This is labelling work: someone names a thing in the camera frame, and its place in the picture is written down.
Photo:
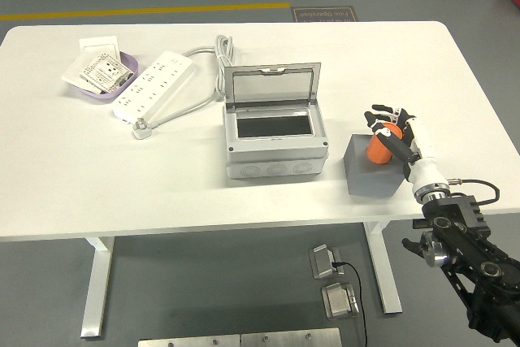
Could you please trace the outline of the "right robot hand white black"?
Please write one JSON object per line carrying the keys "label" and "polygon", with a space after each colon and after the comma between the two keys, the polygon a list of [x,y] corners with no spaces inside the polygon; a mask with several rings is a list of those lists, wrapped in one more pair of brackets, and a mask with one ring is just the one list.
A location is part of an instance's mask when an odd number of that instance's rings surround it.
{"label": "right robot hand white black", "polygon": [[412,184],[418,203],[450,195],[448,180],[437,169],[435,152],[421,119],[403,108],[381,104],[374,104],[364,116],[373,135],[402,162],[404,177]]}

